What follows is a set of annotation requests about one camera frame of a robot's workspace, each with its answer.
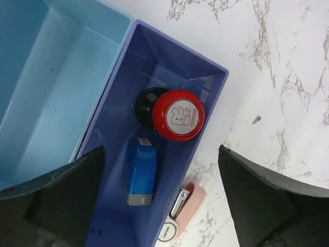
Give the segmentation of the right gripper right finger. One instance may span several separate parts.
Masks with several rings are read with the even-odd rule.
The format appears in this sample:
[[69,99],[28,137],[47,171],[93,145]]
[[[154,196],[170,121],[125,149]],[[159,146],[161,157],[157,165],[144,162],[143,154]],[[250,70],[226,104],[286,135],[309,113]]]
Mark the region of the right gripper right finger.
[[328,246],[328,189],[220,146],[218,166],[240,246]]

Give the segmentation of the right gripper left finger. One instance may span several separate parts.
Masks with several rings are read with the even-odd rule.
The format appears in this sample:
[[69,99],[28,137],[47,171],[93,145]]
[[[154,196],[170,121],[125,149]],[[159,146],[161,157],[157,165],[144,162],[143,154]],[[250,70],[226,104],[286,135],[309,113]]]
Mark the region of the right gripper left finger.
[[28,182],[1,189],[1,246],[85,246],[104,174],[99,146]]

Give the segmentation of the purple bin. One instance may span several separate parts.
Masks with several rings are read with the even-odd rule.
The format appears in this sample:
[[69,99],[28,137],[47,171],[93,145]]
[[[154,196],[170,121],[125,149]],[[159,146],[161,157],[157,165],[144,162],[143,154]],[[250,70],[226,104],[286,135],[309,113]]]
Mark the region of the purple bin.
[[105,148],[87,246],[154,246],[229,71],[137,20],[81,148]]

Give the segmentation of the blue bin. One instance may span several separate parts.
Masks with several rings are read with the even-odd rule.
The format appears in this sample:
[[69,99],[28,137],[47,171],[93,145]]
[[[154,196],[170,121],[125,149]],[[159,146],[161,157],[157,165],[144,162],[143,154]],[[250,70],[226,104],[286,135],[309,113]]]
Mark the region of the blue bin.
[[75,159],[133,22],[107,1],[1,1],[1,189]]

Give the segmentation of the blue eraser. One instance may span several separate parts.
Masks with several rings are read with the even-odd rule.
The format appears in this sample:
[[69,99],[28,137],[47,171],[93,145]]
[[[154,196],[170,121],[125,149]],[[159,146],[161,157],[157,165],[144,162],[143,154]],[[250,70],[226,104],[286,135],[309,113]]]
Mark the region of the blue eraser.
[[149,139],[132,137],[125,153],[124,191],[130,206],[152,202],[157,172],[157,151]]

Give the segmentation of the red black stamp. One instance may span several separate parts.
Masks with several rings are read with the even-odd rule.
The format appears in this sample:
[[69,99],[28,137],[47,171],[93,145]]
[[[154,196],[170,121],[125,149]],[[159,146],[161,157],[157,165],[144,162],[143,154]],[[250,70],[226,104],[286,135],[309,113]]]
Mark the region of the red black stamp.
[[181,89],[153,87],[143,91],[136,100],[135,114],[144,127],[175,142],[194,138],[205,122],[199,97]]

